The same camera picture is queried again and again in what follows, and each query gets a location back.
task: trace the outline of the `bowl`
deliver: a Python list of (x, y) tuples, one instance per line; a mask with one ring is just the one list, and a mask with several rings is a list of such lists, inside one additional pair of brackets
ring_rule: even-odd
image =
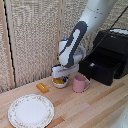
[(64, 82), (64, 84), (56, 84), (53, 79), (52, 79), (52, 82), (55, 87), (64, 88), (66, 86), (66, 84), (68, 83), (68, 79), (66, 79), (66, 82)]

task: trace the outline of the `sponge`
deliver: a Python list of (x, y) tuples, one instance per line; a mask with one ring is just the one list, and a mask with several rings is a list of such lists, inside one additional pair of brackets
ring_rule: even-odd
[(45, 93), (45, 92), (48, 92), (48, 91), (49, 91), (49, 89), (48, 89), (43, 83), (37, 84), (36, 87), (37, 87), (42, 93)]
[(64, 84), (64, 81), (61, 78), (54, 78), (53, 80), (56, 84)]

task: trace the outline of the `table surface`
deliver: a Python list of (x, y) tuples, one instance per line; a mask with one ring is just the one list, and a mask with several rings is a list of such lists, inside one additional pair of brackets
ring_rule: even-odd
[[(91, 79), (91, 85), (83, 93), (72, 90), (73, 73), (67, 86), (58, 89), (52, 84), (52, 76), (0, 94), (0, 128), (13, 128), (8, 120), (8, 109), (17, 98), (37, 94), (48, 98), (54, 105), (52, 122), (46, 128), (109, 128), (119, 117), (128, 102), (128, 75), (114, 79), (111, 86)], [(42, 93), (36, 85), (43, 83), (49, 92)]]

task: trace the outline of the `mug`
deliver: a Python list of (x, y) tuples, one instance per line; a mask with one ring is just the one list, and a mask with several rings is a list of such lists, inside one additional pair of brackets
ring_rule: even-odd
[(75, 92), (83, 92), (88, 89), (90, 81), (83, 75), (76, 75), (73, 82), (73, 90)]

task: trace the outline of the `white plate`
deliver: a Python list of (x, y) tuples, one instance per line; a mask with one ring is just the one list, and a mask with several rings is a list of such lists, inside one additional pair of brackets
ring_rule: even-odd
[(16, 128), (44, 128), (54, 116), (53, 104), (41, 95), (25, 95), (15, 100), (8, 118)]

